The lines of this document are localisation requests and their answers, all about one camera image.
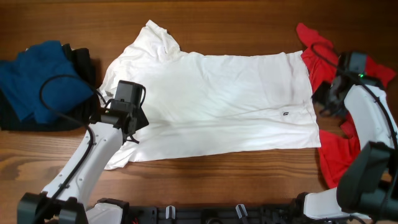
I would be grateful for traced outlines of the white t-shirt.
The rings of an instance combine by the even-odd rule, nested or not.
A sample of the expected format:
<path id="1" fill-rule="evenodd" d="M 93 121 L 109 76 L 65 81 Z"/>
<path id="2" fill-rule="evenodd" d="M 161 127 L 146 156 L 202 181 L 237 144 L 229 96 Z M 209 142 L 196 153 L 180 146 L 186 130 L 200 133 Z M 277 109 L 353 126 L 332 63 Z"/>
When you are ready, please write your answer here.
<path id="1" fill-rule="evenodd" d="M 149 125 L 110 159 L 128 162 L 240 151 L 319 147 L 312 87 L 301 52 L 202 55 L 183 52 L 149 21 L 109 65 L 99 90 L 116 94 L 120 81 L 146 88 Z"/>

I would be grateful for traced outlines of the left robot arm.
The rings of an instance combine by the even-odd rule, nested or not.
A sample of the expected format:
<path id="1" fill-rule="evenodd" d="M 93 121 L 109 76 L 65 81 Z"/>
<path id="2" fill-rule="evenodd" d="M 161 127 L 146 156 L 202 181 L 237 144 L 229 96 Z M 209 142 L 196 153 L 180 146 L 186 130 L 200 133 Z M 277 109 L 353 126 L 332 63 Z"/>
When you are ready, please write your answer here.
<path id="1" fill-rule="evenodd" d="M 108 161 L 149 124 L 142 104 L 146 88 L 120 81 L 116 94 L 90 118 L 85 138 L 62 171 L 39 194 L 26 193 L 17 206 L 18 223 L 125 223 L 129 204 L 101 199 L 87 203 Z"/>

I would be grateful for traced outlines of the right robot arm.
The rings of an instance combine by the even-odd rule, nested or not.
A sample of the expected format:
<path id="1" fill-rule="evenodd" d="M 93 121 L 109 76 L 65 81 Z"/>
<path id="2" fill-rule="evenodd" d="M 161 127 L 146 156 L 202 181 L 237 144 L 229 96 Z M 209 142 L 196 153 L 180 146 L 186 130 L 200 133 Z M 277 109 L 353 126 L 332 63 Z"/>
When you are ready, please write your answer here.
<path id="1" fill-rule="evenodd" d="M 349 115 L 360 150 L 335 188 L 302 193 L 284 218 L 289 223 L 360 223 L 367 218 L 397 221 L 397 125 L 386 103 L 385 86 L 367 71 L 368 58 L 345 52 L 337 62 L 311 51 L 336 70 L 314 99 L 327 115 Z"/>

